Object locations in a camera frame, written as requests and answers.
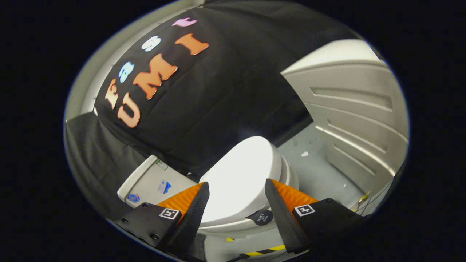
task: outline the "orange letter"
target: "orange letter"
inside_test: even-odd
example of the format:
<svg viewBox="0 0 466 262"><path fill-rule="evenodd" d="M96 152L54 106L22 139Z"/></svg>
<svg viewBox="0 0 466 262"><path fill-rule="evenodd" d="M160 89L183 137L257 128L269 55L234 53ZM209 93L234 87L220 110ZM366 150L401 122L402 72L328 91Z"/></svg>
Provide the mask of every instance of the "orange letter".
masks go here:
<svg viewBox="0 0 466 262"><path fill-rule="evenodd" d="M105 94L105 99L107 99L110 104L112 105L112 109L115 108L115 103L117 102L118 99L118 94L117 92L117 86L115 86L116 79L112 79L110 82L110 86L107 89L107 93Z"/></svg>
<svg viewBox="0 0 466 262"><path fill-rule="evenodd" d="M182 44L191 51L191 55L197 55L209 47L208 43L201 43L195 39L192 34L182 36L176 40L175 44Z"/></svg>
<svg viewBox="0 0 466 262"><path fill-rule="evenodd" d="M139 122L139 118L141 117L141 112L139 112L139 108L137 107L136 103L130 98L130 94L126 93L123 97L123 104L128 105L131 110L133 110L133 117L130 117L123 109L123 106L120 106L118 109L118 119L123 120L123 122L129 126L130 128L134 128L137 126Z"/></svg>
<svg viewBox="0 0 466 262"><path fill-rule="evenodd" d="M160 74L162 80L165 81L178 70L178 67L170 65L162 58L162 54L158 54L149 62L149 70L149 73L140 72L133 80L133 84L137 84L144 90L147 99L151 99L157 92L157 88L150 85L162 85L158 75Z"/></svg>

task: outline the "round black sticker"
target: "round black sticker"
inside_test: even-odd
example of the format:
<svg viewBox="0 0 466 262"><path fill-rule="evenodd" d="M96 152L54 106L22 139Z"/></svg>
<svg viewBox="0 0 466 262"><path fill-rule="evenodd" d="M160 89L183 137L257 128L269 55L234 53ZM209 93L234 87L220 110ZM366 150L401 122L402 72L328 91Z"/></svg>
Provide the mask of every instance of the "round black sticker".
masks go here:
<svg viewBox="0 0 466 262"><path fill-rule="evenodd" d="M262 209L262 210L259 210L256 213L254 213L254 214L252 214L252 215L250 215L250 216L248 216L246 218L254 221L254 223L256 223L256 225L264 226L264 225L270 223L270 221L272 221L272 219L274 218L274 215L272 214L272 211Z"/></svg>

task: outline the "label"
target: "label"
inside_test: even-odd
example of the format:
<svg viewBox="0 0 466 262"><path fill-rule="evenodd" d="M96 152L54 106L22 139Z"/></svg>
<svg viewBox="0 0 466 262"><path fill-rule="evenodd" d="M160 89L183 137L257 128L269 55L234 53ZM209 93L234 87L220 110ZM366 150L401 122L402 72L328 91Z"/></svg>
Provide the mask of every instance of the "label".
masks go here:
<svg viewBox="0 0 466 262"><path fill-rule="evenodd" d="M155 161L155 164L158 165L163 171L167 170L168 168L168 166L160 159L157 159L157 161Z"/></svg>
<svg viewBox="0 0 466 262"><path fill-rule="evenodd" d="M315 212L310 205L295 207L295 211L298 213L298 216L305 216Z"/></svg>
<svg viewBox="0 0 466 262"><path fill-rule="evenodd" d="M254 221L254 223L258 226L264 226L272 221L274 215L272 214L272 211L262 209L246 218Z"/></svg>
<svg viewBox="0 0 466 262"><path fill-rule="evenodd" d="M162 194L168 193L168 189L171 187L170 183L165 180L162 180L160 185L158 186L158 191Z"/></svg>
<svg viewBox="0 0 466 262"><path fill-rule="evenodd" d="M134 203L139 202L139 195L138 194L130 194L128 195L128 200Z"/></svg>
<svg viewBox="0 0 466 262"><path fill-rule="evenodd" d="M178 213L179 213L178 210L165 208L165 209L162 211L162 213L160 213L159 216L164 217L164 218L167 218L167 219L175 220L175 217L176 217L176 215L177 215Z"/></svg>

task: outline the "pink letter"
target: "pink letter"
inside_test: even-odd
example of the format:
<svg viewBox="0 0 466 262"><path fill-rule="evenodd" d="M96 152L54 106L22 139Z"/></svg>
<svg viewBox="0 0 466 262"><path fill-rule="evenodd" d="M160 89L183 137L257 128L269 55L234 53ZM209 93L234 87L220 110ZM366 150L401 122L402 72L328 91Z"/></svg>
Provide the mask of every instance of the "pink letter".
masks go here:
<svg viewBox="0 0 466 262"><path fill-rule="evenodd" d="M197 20L188 21L188 19L190 19L190 18L188 17L188 18L184 18L184 19L178 19L171 26L188 27L188 26L193 25L193 24L195 24L197 22Z"/></svg>

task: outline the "toilet lid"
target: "toilet lid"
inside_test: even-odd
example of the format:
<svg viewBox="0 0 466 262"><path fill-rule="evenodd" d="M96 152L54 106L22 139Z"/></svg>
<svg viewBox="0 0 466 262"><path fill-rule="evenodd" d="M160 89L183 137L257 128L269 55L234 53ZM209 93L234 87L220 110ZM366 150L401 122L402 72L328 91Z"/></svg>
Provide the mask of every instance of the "toilet lid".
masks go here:
<svg viewBox="0 0 466 262"><path fill-rule="evenodd" d="M200 228L237 222L267 204L266 179L279 180L281 155L263 137L232 148L199 182L209 182L209 200Z"/></svg>

